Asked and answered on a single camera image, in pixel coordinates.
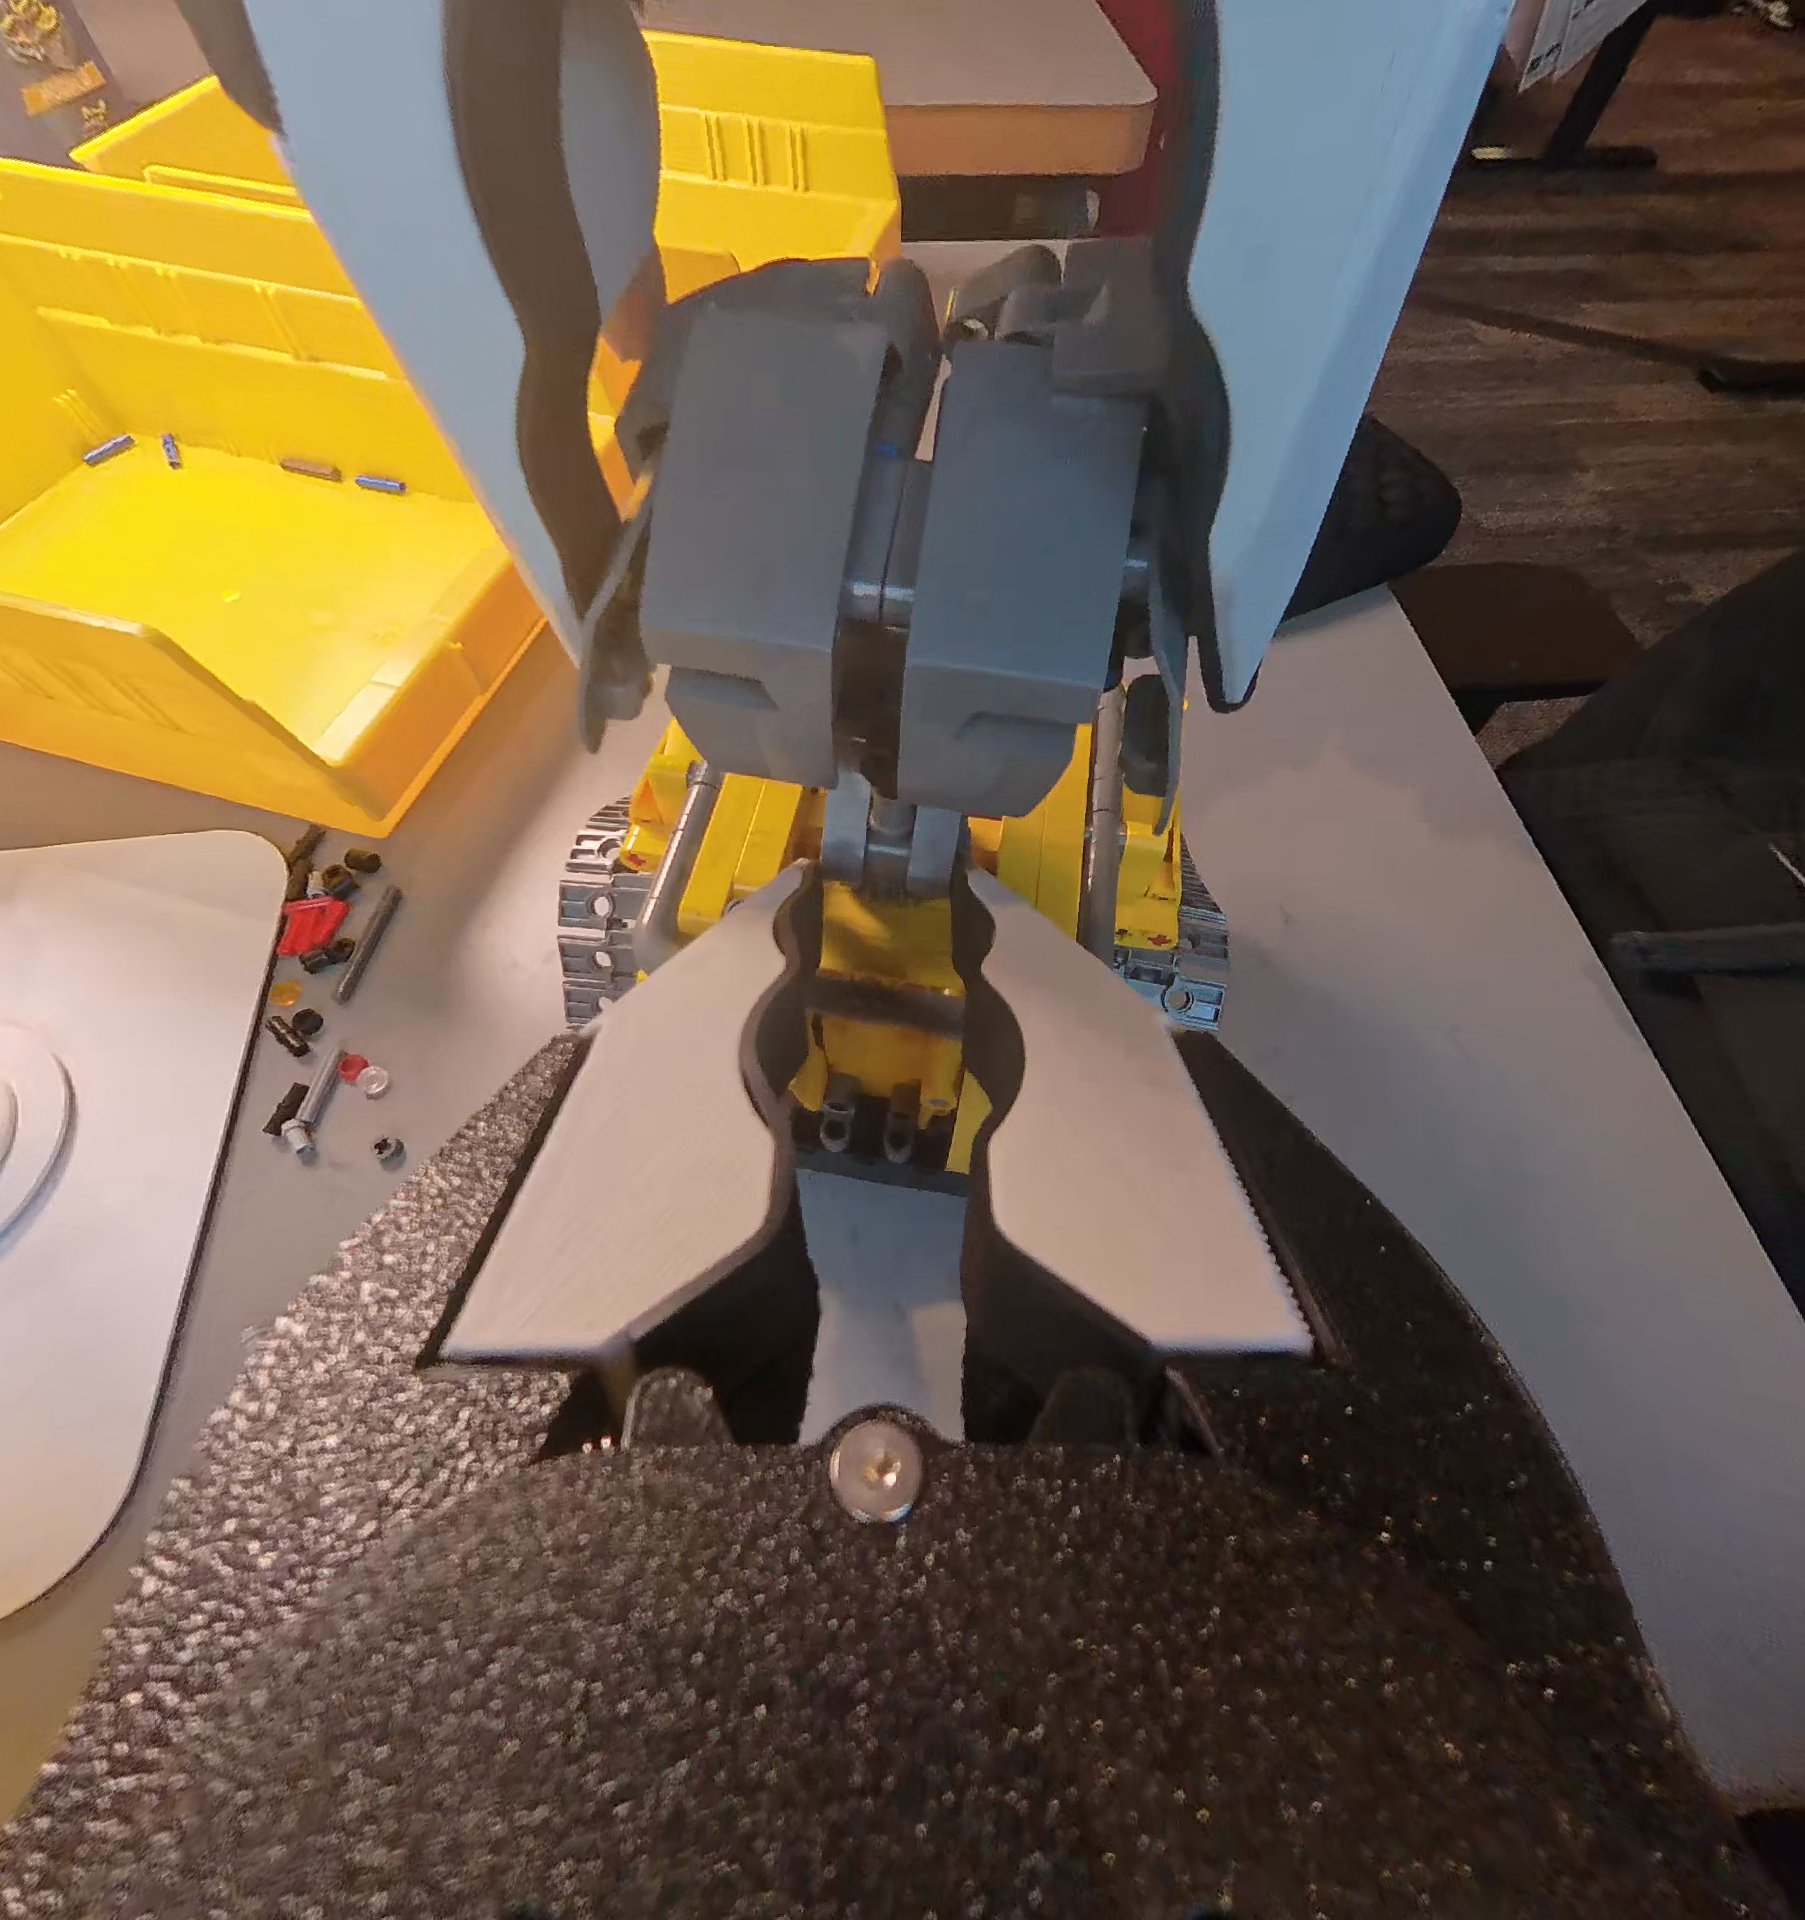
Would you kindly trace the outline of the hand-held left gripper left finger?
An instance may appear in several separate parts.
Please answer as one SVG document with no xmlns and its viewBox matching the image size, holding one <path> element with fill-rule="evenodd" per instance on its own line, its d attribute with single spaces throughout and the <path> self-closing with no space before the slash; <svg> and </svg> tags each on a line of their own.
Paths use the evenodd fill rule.
<svg viewBox="0 0 1805 1920">
<path fill-rule="evenodd" d="M 814 1338 L 790 1109 L 814 973 L 816 872 L 776 872 L 589 1028 L 441 1363 L 744 1372 Z"/>
</svg>

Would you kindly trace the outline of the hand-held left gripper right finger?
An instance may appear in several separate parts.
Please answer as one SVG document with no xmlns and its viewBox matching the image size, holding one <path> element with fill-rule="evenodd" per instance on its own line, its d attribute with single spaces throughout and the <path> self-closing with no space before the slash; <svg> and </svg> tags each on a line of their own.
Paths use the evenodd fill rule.
<svg viewBox="0 0 1805 1920">
<path fill-rule="evenodd" d="M 963 1300 L 1012 1372 L 1311 1358 L 1177 1028 L 998 878 L 963 882 Z"/>
</svg>

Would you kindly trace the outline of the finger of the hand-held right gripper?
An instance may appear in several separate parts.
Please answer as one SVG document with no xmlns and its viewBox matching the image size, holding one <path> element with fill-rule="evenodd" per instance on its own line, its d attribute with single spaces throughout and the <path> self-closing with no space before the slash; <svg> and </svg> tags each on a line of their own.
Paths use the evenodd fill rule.
<svg viewBox="0 0 1805 1920">
<path fill-rule="evenodd" d="M 1290 610 L 1511 4 L 1177 4 L 1157 291 L 1165 557 L 1200 691 Z"/>
<path fill-rule="evenodd" d="M 670 336 L 637 4 L 258 0 L 240 107 L 574 656 L 593 751 L 652 676 L 608 614 L 632 534 L 589 407 L 601 360 Z"/>
</svg>

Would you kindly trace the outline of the grey toy robot head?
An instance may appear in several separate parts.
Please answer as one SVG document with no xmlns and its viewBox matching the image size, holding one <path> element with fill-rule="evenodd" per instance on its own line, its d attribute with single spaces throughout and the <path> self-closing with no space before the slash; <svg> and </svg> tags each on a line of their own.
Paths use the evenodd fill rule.
<svg viewBox="0 0 1805 1920">
<path fill-rule="evenodd" d="M 642 501 L 582 614 L 601 745 L 647 673 L 717 777 L 821 791 L 821 878 L 943 898 L 1153 656 L 1119 774 L 1181 777 L 1153 239 L 1022 245 L 940 316 L 913 261 L 776 261 L 662 311 L 621 444 Z"/>
</svg>

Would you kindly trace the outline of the black desk chair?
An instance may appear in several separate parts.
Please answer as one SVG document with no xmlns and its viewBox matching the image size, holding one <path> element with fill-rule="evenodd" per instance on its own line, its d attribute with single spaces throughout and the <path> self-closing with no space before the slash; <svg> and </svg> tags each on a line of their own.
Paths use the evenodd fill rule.
<svg viewBox="0 0 1805 1920">
<path fill-rule="evenodd" d="M 1545 565 L 1396 599 L 1473 729 L 1574 704 L 1508 800 L 1805 1316 L 1805 550 L 1650 649 Z"/>
</svg>

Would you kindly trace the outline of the yellow plastic bin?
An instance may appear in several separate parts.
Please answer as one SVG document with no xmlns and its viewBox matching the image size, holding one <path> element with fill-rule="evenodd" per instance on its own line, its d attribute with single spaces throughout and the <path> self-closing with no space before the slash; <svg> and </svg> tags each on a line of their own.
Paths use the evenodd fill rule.
<svg viewBox="0 0 1805 1920">
<path fill-rule="evenodd" d="M 75 143 L 104 181 L 176 185 L 306 215 L 268 136 L 218 90 L 195 78 L 113 129 Z M 886 261 L 896 245 L 896 181 L 882 112 L 842 124 L 700 107 L 658 83 L 658 221 L 670 291 L 748 274 L 771 261 Z"/>
<path fill-rule="evenodd" d="M 540 626 L 314 215 L 0 158 L 0 745 L 391 835 Z"/>
</svg>

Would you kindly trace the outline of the scattered small building pieces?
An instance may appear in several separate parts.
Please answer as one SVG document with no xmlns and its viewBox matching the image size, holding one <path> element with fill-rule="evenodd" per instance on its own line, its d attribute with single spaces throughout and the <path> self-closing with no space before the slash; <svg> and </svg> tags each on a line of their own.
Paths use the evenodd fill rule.
<svg viewBox="0 0 1805 1920">
<path fill-rule="evenodd" d="M 258 1130 L 289 1166 L 319 1161 L 350 1093 L 371 1101 L 391 1093 L 391 1068 L 350 1023 L 399 912 L 402 888 L 382 848 L 299 835 L 258 1004 L 258 1050 L 289 1072 Z"/>
</svg>

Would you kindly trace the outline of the robot kit box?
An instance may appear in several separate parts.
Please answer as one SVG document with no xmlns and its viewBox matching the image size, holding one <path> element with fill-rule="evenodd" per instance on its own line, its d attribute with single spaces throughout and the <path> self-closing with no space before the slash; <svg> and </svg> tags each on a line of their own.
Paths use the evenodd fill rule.
<svg viewBox="0 0 1805 1920">
<path fill-rule="evenodd" d="M 82 13 L 48 0 L 0 0 L 0 154 L 65 163 L 113 121 L 119 83 Z"/>
</svg>

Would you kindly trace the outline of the white book stand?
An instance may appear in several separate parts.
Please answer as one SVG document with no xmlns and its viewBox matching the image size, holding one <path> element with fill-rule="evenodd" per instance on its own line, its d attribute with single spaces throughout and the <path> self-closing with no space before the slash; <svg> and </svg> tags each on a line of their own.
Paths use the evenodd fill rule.
<svg viewBox="0 0 1805 1920">
<path fill-rule="evenodd" d="M 255 835 L 0 851 L 0 1619 L 138 1482 L 279 902 Z"/>
</svg>

